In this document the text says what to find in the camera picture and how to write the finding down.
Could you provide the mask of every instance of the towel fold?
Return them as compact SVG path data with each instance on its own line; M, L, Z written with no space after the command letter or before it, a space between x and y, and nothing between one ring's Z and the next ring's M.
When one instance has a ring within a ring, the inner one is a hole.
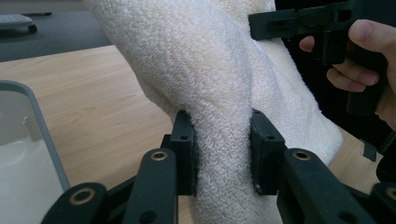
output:
M249 119L262 111L287 147L328 163L342 144L318 110L280 39L255 41L248 15L274 0L84 0L134 70L147 97L172 119L186 110L197 132L197 223L279 223L275 198L253 192Z

